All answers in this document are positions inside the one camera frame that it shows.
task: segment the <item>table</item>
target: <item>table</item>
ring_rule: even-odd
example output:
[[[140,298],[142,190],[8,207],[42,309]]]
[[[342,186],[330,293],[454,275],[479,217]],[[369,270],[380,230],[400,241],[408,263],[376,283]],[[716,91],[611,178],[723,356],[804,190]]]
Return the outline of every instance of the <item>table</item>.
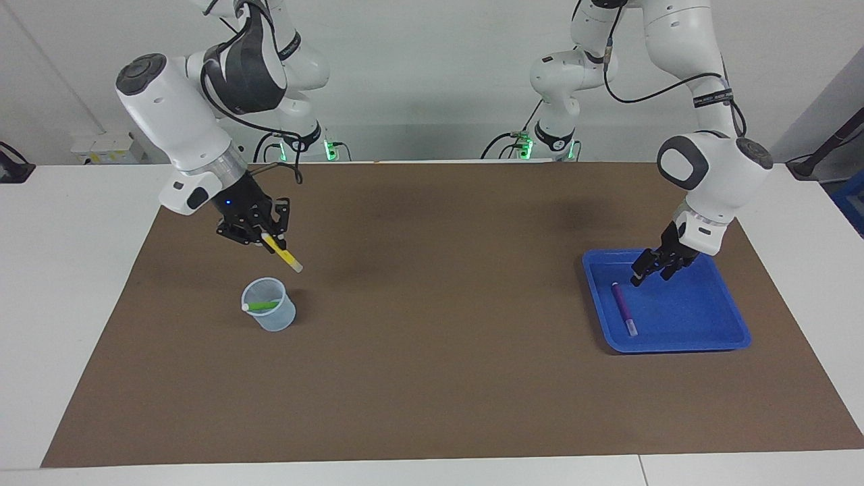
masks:
[[[27,184],[0,187],[0,485],[851,485],[864,477],[864,451],[36,470],[156,216],[169,171],[40,167]],[[740,221],[861,427],[864,241],[818,184],[797,182],[781,166]],[[38,306],[20,305],[34,297]],[[57,317],[74,325],[59,328]]]

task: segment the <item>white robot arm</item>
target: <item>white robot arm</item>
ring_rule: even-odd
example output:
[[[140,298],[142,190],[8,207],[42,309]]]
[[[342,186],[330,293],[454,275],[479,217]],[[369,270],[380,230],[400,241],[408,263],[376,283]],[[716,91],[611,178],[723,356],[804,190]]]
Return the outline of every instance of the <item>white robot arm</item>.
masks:
[[[670,138],[659,151],[660,173],[688,194],[663,233],[661,246],[645,250],[633,264],[632,282],[640,285],[654,272],[661,272],[668,280],[689,266],[699,253],[717,254],[728,225],[768,177],[773,160],[764,147],[736,130],[736,107],[717,46],[710,0],[580,1],[571,26],[571,36],[577,43],[573,53],[580,53],[579,67],[567,62],[543,62],[548,59],[543,58],[532,68],[532,85],[546,102],[535,127],[537,138],[552,141],[549,148],[553,152],[564,149],[560,143],[554,144],[556,139],[550,135],[566,137],[567,130],[575,128],[578,108],[574,112],[572,106],[578,104],[572,99],[573,91],[564,101],[560,96],[575,86],[588,89],[605,85],[618,101],[639,101],[619,98],[608,85],[618,67],[613,29],[624,8],[643,10],[651,61],[688,86],[699,123],[698,131]],[[578,82],[566,71],[579,74]],[[569,84],[565,86],[558,79],[568,80]],[[561,115],[564,112],[571,115],[569,119]]]
[[[326,85],[329,66],[317,51],[302,45],[281,0],[193,2],[205,15],[238,19],[241,29],[230,41],[188,57],[148,54],[135,59],[118,75],[117,93],[176,168],[160,193],[162,205],[192,214],[213,201],[223,216],[217,233],[242,244],[260,244],[261,233],[284,234],[289,202],[273,201],[261,190],[216,116],[281,137],[299,161],[313,147],[326,149],[325,130],[300,91]],[[272,110],[278,129],[242,118]],[[283,247],[284,240],[278,241]]]

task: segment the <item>green marker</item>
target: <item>green marker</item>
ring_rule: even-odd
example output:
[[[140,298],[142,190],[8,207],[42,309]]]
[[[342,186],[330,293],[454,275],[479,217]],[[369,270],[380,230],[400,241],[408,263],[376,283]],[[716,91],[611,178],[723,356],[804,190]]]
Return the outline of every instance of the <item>green marker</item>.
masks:
[[[275,302],[253,302],[251,304],[243,304],[242,309],[244,312],[261,312],[262,310],[271,310],[275,309],[279,305],[280,301]]]

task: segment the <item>blue tray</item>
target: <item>blue tray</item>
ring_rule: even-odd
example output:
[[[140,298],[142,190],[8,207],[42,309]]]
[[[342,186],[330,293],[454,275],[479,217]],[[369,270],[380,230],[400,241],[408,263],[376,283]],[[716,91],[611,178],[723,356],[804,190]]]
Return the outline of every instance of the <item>blue tray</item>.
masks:
[[[707,255],[666,282],[651,275],[639,288],[630,284],[630,265],[643,250],[593,250],[582,264],[594,296],[603,335],[620,353],[726,351],[750,345],[750,331],[720,271]],[[638,336],[630,337],[612,294],[621,284]]]

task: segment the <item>purple marker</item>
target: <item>purple marker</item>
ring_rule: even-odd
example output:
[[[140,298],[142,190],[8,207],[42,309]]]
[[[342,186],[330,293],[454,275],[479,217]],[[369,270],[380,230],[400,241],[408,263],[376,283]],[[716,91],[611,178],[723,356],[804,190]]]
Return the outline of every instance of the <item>purple marker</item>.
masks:
[[[627,308],[627,302],[624,300],[624,291],[621,290],[618,282],[612,282],[612,295],[615,296],[615,303],[618,304],[618,310],[621,312],[621,316],[624,317],[624,324],[627,324],[627,332],[630,333],[630,337],[638,336],[639,332],[636,330],[636,323],[633,321],[630,309]]]

